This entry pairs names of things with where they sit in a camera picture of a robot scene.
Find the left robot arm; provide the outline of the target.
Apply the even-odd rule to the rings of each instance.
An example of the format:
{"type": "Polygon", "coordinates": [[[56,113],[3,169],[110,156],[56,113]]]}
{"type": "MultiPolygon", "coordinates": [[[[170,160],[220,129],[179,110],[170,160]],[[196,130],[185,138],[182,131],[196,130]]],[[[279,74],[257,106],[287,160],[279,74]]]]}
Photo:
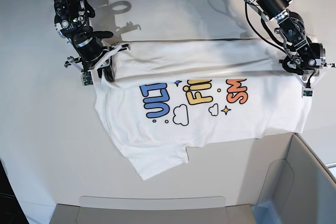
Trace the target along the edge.
{"type": "Polygon", "coordinates": [[[334,68],[326,62],[325,48],[313,42],[306,33],[302,17],[289,10],[292,0],[244,0],[261,18],[261,24],[274,46],[286,54],[279,60],[282,68],[295,74],[302,84],[303,97],[313,96],[312,78],[321,75],[323,69],[334,68]]]}

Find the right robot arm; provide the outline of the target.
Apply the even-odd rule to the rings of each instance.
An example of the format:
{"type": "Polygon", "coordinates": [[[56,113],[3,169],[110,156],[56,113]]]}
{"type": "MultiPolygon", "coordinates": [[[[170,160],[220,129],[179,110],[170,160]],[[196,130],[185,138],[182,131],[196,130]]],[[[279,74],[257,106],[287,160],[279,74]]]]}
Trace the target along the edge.
{"type": "Polygon", "coordinates": [[[77,57],[69,56],[64,63],[66,68],[73,66],[80,72],[83,86],[115,81],[113,57],[130,49],[129,44],[108,44],[105,40],[113,37],[111,31],[95,31],[90,19],[96,13],[87,0],[53,0],[54,27],[59,36],[72,46],[77,57]]]}

